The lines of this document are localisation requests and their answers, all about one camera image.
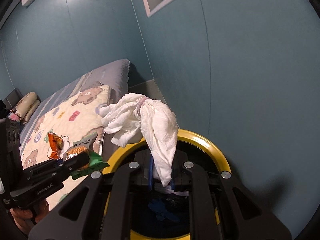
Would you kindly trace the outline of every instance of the gray floor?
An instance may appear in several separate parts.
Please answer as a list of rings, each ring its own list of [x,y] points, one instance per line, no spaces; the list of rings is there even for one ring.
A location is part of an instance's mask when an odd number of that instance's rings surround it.
[[[160,92],[156,82],[154,79],[149,80],[147,82],[135,85],[133,87],[128,88],[130,93],[137,93],[145,95],[151,99],[161,100],[161,102],[166,104],[162,93]]]

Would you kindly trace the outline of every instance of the bed sheet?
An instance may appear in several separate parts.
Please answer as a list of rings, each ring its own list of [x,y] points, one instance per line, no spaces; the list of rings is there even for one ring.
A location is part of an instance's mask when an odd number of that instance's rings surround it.
[[[22,132],[20,133],[20,152],[23,152],[39,117],[58,106],[67,98],[77,94],[79,91],[86,90],[90,87],[108,85],[111,88],[109,103],[112,104],[118,102],[122,96],[128,93],[129,64],[129,60],[122,59],[94,69],[75,81],[69,83],[41,102],[31,116],[30,121],[23,127]],[[115,146],[113,143],[111,143],[112,136],[113,135],[105,136],[102,154],[105,161],[107,161],[118,148],[118,146]]]

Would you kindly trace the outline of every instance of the tied white cloth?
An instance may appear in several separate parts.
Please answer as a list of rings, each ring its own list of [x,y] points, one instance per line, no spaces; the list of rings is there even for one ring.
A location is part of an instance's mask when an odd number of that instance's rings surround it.
[[[115,145],[138,143],[144,136],[154,159],[153,177],[167,186],[178,137],[176,115],[170,108],[159,100],[130,93],[117,104],[102,107],[100,115],[105,132],[116,133],[111,140]]]

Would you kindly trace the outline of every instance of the food wrapper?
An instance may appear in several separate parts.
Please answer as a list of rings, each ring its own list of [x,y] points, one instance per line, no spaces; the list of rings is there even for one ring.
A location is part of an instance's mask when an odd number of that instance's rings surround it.
[[[95,132],[83,138],[80,141],[74,142],[73,146],[67,150],[63,155],[63,160],[68,160],[81,152],[87,152],[89,154],[89,163],[77,171],[70,173],[73,180],[79,179],[80,177],[91,174],[94,171],[102,170],[105,167],[110,166],[108,163],[102,160],[102,156],[93,151],[93,143],[98,137],[98,133]]]
[[[59,154],[63,147],[63,140],[60,136],[56,135],[53,132],[48,133],[48,139],[49,139],[49,144],[52,150],[52,153],[50,154],[50,156],[48,156],[48,158],[56,160],[60,158]]]

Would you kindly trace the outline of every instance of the metal bolt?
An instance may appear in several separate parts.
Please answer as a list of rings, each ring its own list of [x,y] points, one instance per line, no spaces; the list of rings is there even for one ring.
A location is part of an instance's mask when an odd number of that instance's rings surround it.
[[[131,169],[138,168],[138,167],[139,167],[139,163],[137,163],[137,162],[130,162],[130,163],[129,163],[129,167],[130,167]]]
[[[223,172],[221,172],[221,176],[224,179],[230,179],[231,178],[231,173],[229,171],[223,171]]]
[[[185,168],[190,169],[190,168],[192,168],[192,167],[194,166],[194,164],[193,164],[193,162],[185,162],[185,163],[183,164],[183,166],[184,166]]]
[[[99,171],[94,171],[93,173],[91,173],[91,178],[93,179],[98,179],[101,176],[101,172]]]

